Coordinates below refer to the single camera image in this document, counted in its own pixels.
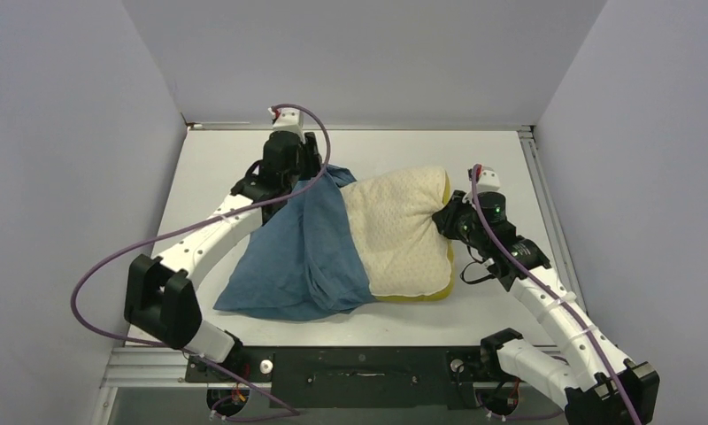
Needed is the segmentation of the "yellow white pillow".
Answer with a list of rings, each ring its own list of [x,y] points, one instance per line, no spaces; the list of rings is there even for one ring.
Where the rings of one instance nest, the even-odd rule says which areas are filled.
[[[399,169],[341,189],[350,232],[378,301],[434,302],[454,287],[454,252],[433,221],[450,200],[441,166]]]

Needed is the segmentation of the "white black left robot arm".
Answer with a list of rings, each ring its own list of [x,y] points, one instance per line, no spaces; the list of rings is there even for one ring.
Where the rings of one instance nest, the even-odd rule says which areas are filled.
[[[274,130],[262,158],[207,219],[156,257],[136,257],[129,266],[126,321],[175,350],[208,359],[221,381],[242,369],[238,337],[203,317],[196,290],[214,267],[246,236],[264,226],[292,196],[299,182],[310,184],[323,169],[312,132]]]

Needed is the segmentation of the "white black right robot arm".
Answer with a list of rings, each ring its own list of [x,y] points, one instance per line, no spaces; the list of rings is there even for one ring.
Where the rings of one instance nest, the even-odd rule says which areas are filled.
[[[597,327],[543,250],[507,220],[505,207],[501,193],[456,190],[432,219],[440,235],[478,253],[489,278],[525,306],[563,358],[506,328],[482,338],[482,373],[528,383],[558,405],[570,424],[651,423],[658,372],[648,362],[635,363]]]

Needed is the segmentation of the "blue pillowcase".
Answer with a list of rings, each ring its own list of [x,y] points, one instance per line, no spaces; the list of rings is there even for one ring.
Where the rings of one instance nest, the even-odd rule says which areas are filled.
[[[250,235],[213,307],[274,321],[314,321],[350,313],[375,297],[350,231],[342,189],[356,182],[328,166]]]

